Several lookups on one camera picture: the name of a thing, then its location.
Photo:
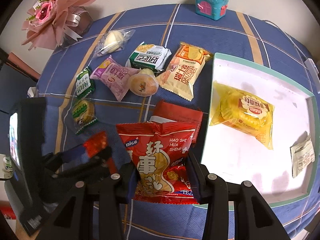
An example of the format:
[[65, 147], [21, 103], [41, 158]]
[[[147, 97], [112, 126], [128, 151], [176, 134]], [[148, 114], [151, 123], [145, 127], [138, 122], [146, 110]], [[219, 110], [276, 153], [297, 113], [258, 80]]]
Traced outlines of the small red snack packet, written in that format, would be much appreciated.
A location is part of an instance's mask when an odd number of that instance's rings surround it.
[[108, 145], [105, 131], [98, 132], [83, 143], [90, 159], [100, 160], [109, 169], [110, 174], [118, 173], [118, 169], [112, 159], [112, 148]]

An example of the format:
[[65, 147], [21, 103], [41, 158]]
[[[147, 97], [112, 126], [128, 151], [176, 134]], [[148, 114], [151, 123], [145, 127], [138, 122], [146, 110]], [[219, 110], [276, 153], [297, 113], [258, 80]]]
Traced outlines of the green round biscuit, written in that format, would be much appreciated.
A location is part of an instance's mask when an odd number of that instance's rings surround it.
[[98, 122], [95, 116], [95, 106], [92, 101], [82, 99], [74, 104], [72, 118], [75, 123], [76, 134], [81, 134], [88, 126]]

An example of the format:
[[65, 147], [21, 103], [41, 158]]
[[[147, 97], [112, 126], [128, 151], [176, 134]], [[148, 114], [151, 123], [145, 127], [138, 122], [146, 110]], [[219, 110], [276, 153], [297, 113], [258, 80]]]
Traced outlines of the small green white packet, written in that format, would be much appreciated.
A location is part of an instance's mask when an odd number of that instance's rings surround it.
[[92, 72], [87, 66], [75, 78], [75, 90], [77, 99], [83, 99], [95, 91], [94, 81], [90, 78]]

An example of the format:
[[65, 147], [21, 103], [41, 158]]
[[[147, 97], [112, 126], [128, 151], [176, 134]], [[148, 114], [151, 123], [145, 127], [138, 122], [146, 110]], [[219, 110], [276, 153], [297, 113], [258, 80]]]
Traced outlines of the large red peanut snack bag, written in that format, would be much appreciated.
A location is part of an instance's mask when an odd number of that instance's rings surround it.
[[196, 126], [190, 122], [117, 124], [140, 182], [135, 200], [157, 204], [195, 204], [187, 159]]

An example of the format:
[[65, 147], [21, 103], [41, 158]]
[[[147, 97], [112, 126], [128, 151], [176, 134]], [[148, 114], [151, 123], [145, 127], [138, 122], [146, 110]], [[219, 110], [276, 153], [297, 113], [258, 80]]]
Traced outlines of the yellow bread package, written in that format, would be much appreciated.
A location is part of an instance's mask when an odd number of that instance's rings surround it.
[[210, 126], [224, 124], [255, 137], [267, 149], [273, 148], [274, 105], [231, 86], [213, 82]]

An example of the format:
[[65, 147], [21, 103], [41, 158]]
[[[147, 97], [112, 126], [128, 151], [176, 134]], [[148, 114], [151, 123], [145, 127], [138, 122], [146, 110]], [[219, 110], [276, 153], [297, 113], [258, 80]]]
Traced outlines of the purple swiss roll package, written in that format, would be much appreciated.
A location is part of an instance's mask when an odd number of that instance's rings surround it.
[[109, 56], [92, 72], [90, 79], [100, 80], [111, 90], [116, 100], [121, 101], [129, 90], [129, 78], [138, 73], [139, 69], [124, 67]]

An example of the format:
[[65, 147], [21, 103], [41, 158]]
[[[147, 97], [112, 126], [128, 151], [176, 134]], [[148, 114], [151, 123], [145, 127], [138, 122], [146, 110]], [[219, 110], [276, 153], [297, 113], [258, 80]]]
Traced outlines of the red box-shaped snack pack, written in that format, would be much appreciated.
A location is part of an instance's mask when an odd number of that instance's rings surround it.
[[200, 131], [203, 113], [198, 110], [189, 109], [187, 107], [175, 105], [173, 103], [161, 100], [157, 103], [150, 121], [157, 123], [165, 122], [190, 122], [196, 126], [192, 143], [196, 144], [197, 136]]

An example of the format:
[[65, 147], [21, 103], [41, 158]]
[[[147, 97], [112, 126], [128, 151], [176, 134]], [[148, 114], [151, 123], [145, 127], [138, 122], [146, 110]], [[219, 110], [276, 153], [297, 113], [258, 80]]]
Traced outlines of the white blue tissue pack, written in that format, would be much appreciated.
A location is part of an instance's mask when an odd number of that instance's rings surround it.
[[39, 96], [39, 90], [36, 87], [29, 87], [27, 95], [29, 98], [36, 98]]

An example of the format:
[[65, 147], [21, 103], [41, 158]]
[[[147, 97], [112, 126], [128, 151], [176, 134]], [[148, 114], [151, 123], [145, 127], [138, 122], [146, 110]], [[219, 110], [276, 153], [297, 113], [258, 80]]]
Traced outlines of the white tray with teal rim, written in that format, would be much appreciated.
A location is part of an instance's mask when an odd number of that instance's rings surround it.
[[210, 173], [250, 181], [272, 206], [306, 198], [319, 150], [315, 95], [271, 68], [216, 53], [201, 163]]

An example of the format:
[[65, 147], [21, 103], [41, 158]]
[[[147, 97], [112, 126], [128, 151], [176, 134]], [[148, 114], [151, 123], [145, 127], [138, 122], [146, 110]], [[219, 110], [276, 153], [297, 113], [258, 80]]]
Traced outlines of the blue plaid tablecloth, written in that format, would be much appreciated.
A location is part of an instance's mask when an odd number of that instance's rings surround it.
[[[276, 27], [252, 16], [227, 10], [225, 17], [212, 21], [195, 13], [194, 5], [154, 5], [120, 12], [97, 20], [84, 38], [65, 48], [57, 48], [48, 60], [36, 85], [39, 96], [47, 98], [46, 142], [43, 153], [59, 152], [86, 140], [100, 129], [107, 130], [109, 143], [119, 147], [115, 124], [119, 121], [140, 122], [151, 117], [157, 102], [164, 100], [177, 105], [203, 111], [202, 138], [194, 148], [199, 157], [208, 117], [212, 61], [209, 61], [194, 86], [195, 98], [187, 101], [169, 91], [159, 89], [150, 98], [141, 98], [128, 92], [118, 102], [112, 92], [95, 81], [93, 102], [99, 122], [79, 136], [75, 135], [71, 105], [75, 101], [75, 76], [84, 67], [97, 67], [103, 57], [92, 60], [93, 43], [109, 30], [134, 29], [135, 33], [125, 49], [112, 54], [119, 64], [125, 64], [132, 51], [145, 41], [169, 48], [174, 54], [181, 41], [202, 47], [211, 53], [219, 52], [257, 61], [300, 83], [316, 96], [319, 94], [309, 70], [289, 39]], [[273, 208], [290, 237], [301, 231], [319, 215], [319, 164], [310, 193], [299, 201]], [[201, 239], [206, 208], [192, 205], [165, 205], [138, 202], [121, 205], [125, 239]]]

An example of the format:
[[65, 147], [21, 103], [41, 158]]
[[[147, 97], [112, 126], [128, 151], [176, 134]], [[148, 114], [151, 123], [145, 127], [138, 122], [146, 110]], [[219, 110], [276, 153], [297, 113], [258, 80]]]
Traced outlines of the round bun in clear wrap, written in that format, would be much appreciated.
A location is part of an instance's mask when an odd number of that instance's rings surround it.
[[159, 84], [154, 72], [145, 68], [132, 75], [128, 80], [127, 86], [137, 96], [147, 97], [157, 93]]

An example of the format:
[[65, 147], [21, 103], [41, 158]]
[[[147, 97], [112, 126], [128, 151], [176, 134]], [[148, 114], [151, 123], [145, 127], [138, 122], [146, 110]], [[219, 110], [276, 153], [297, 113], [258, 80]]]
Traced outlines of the cream swiss roll package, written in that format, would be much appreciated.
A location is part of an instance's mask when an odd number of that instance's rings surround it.
[[212, 57], [211, 52], [201, 47], [181, 42], [166, 70], [156, 80], [163, 89], [191, 101], [194, 98], [193, 86]]

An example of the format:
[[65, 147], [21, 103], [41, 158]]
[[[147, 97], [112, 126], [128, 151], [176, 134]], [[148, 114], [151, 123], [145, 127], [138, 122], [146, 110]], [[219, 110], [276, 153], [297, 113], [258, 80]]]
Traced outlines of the pink flower bouquet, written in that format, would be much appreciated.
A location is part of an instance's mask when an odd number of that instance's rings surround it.
[[26, 39], [22, 45], [30, 43], [30, 49], [54, 50], [63, 43], [71, 10], [89, 6], [95, 1], [37, 0], [28, 10], [29, 17], [22, 24], [22, 30], [26, 31]]

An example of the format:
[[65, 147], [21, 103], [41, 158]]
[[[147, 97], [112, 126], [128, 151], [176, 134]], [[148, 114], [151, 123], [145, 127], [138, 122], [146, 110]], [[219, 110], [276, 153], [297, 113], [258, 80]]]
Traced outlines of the green white cracker pack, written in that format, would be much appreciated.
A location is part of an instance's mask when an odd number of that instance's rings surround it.
[[125, 66], [136, 69], [150, 69], [154, 73], [164, 70], [171, 51], [163, 46], [142, 42], [130, 55]]

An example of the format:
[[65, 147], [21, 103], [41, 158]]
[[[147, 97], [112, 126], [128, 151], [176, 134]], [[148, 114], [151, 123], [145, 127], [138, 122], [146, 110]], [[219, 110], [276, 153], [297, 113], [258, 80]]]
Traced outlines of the teal house-shaped box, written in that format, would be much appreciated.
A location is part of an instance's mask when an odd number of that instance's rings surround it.
[[225, 16], [228, 2], [229, 0], [195, 0], [195, 12], [217, 21]]

